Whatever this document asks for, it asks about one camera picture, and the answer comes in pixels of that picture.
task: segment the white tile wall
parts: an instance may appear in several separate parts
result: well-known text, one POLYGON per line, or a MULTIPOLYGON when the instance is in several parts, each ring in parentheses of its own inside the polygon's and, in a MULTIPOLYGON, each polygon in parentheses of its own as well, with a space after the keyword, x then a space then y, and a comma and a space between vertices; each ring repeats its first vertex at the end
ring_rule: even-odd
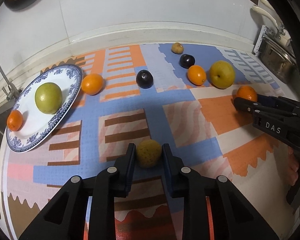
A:
MULTIPOLYGON (((239 34, 239 28, 245 21, 246 7, 253 4, 250 0, 60 0, 60 2, 69 36, 105 26, 154 21, 192 23, 239 34)), ((256 32, 255 25, 250 28, 250 32, 256 32)))
POLYGON ((13 12, 3 4, 0 63, 7 73, 59 41, 64 46, 81 34, 132 23, 213 27, 254 41, 263 22, 252 5, 250 0, 39 0, 13 12))
POLYGON ((0 65, 5 73, 64 39, 67 34, 59 0, 38 0, 16 12, 4 4, 0 7, 0 65))

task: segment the plate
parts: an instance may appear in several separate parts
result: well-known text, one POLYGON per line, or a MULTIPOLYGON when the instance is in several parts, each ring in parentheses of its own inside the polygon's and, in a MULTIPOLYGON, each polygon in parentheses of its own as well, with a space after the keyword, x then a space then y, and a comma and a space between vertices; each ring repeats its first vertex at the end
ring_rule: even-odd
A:
POLYGON ((6 128, 7 142, 11 150, 27 152, 56 128, 78 96, 82 77, 82 69, 76 65, 60 65, 42 73, 23 90, 12 108, 23 115, 23 126, 16 132, 6 128), (37 88, 47 82, 57 84, 62 90, 63 102, 55 114, 40 112, 34 101, 37 88))

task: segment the patterned tablecloth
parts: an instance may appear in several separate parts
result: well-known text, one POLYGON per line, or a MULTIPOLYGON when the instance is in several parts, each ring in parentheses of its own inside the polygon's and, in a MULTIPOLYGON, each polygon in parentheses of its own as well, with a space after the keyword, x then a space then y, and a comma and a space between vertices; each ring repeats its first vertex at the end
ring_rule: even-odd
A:
MULTIPOLYGON (((207 45, 184 47, 205 71, 217 60, 230 62, 234 85, 225 90, 209 81, 194 86, 171 44, 103 49, 58 63, 76 64, 85 74, 100 73, 106 86, 96 96, 80 93, 62 123, 34 150, 15 153, 3 140, 0 217, 10 239, 21 235, 71 176, 95 176, 124 155, 128 143, 150 138, 169 143, 175 156, 204 176, 227 176, 281 238, 289 232, 294 217, 282 182, 287 147, 253 128, 251 116, 238 113, 232 104, 242 84, 264 95, 283 95, 281 88, 251 54, 207 45), (150 89, 136 85, 141 69, 154 77, 150 89)), ((181 240, 183 199, 170 198, 163 176, 162 163, 147 170, 136 166, 129 196, 115 200, 117 239, 181 240)))

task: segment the faucet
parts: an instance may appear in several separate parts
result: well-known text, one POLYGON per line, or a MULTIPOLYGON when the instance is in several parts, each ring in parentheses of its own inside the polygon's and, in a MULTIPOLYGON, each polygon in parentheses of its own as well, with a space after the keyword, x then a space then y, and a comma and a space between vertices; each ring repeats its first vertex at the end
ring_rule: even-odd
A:
POLYGON ((3 92, 7 95, 7 100, 11 101, 13 98, 17 99, 19 97, 20 93, 19 93, 18 89, 15 87, 15 85, 7 78, 7 76, 5 75, 5 73, 2 70, 1 66, 0 66, 0 73, 8 84, 9 93, 6 91, 6 89, 4 87, 2 88, 3 92))

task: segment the pink patch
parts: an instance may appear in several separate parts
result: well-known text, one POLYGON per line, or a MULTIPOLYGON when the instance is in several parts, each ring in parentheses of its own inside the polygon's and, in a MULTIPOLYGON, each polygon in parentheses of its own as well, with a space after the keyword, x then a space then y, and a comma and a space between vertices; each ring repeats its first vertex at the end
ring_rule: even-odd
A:
POLYGON ((33 181, 33 166, 27 164, 8 163, 8 178, 33 181))

